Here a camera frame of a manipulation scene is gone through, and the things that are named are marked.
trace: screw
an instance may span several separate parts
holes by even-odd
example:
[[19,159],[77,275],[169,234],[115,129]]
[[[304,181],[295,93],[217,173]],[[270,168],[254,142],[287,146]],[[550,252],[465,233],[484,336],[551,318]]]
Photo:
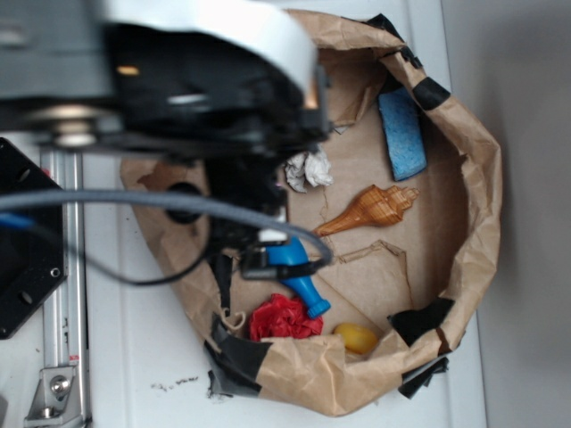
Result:
[[42,419],[51,419],[55,416],[54,408],[52,406],[44,407],[39,411]]
[[71,382],[64,376],[56,376],[50,382],[50,388],[55,395],[65,394],[71,387]]

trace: blue plastic toy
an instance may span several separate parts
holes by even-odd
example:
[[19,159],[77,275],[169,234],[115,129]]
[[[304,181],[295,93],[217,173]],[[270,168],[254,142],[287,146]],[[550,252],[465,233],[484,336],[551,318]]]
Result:
[[[295,266],[309,261],[302,243],[296,237],[291,239],[289,245],[270,246],[267,251],[270,265]],[[280,282],[302,298],[308,307],[307,315],[310,318],[317,318],[331,308],[331,304],[321,298],[309,276],[284,279]]]

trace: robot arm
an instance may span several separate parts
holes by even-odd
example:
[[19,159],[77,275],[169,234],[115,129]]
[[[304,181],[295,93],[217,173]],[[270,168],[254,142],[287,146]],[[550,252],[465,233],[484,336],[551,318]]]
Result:
[[[5,0],[0,130],[67,150],[203,159],[212,197],[283,218],[277,167],[330,130],[316,56],[268,4]],[[252,256],[286,240],[264,232],[213,220],[211,246]],[[244,260],[246,271],[265,263]]]

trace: white wall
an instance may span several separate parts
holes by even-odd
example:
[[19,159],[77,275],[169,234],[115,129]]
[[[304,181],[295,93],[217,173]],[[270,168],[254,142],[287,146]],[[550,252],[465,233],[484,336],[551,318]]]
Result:
[[453,93],[504,151],[500,270],[478,313],[488,424],[570,426],[571,2],[443,12]]

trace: yellow ball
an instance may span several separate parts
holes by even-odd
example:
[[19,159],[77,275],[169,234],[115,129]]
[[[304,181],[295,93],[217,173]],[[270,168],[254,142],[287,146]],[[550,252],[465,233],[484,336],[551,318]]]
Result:
[[377,336],[368,328],[353,323],[342,323],[333,331],[341,334],[345,342],[345,348],[356,354],[366,354],[376,347]]

